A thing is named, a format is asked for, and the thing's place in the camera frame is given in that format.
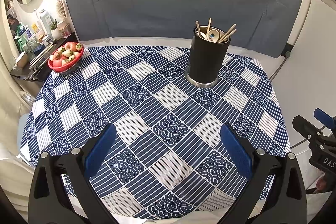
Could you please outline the person right hand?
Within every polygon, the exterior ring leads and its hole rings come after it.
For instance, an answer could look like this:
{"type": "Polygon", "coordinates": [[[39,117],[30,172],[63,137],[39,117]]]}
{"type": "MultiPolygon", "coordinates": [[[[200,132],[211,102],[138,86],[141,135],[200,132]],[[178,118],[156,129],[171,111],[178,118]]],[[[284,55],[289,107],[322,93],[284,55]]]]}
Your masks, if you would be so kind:
{"type": "Polygon", "coordinates": [[[320,177],[316,183],[316,188],[319,192],[326,192],[328,185],[327,185],[327,180],[325,178],[325,176],[320,177]]]}

